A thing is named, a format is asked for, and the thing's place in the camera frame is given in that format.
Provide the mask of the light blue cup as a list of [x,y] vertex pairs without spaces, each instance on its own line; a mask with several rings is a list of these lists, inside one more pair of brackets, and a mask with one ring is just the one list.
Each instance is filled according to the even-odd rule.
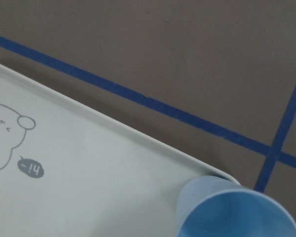
[[296,237],[296,222],[274,199],[216,176],[182,188],[176,207],[178,237]]

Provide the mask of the cream plastic tray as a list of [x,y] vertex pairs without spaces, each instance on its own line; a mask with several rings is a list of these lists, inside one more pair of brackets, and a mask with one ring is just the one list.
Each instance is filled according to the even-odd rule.
[[0,237],[173,237],[203,175],[233,181],[0,64]]

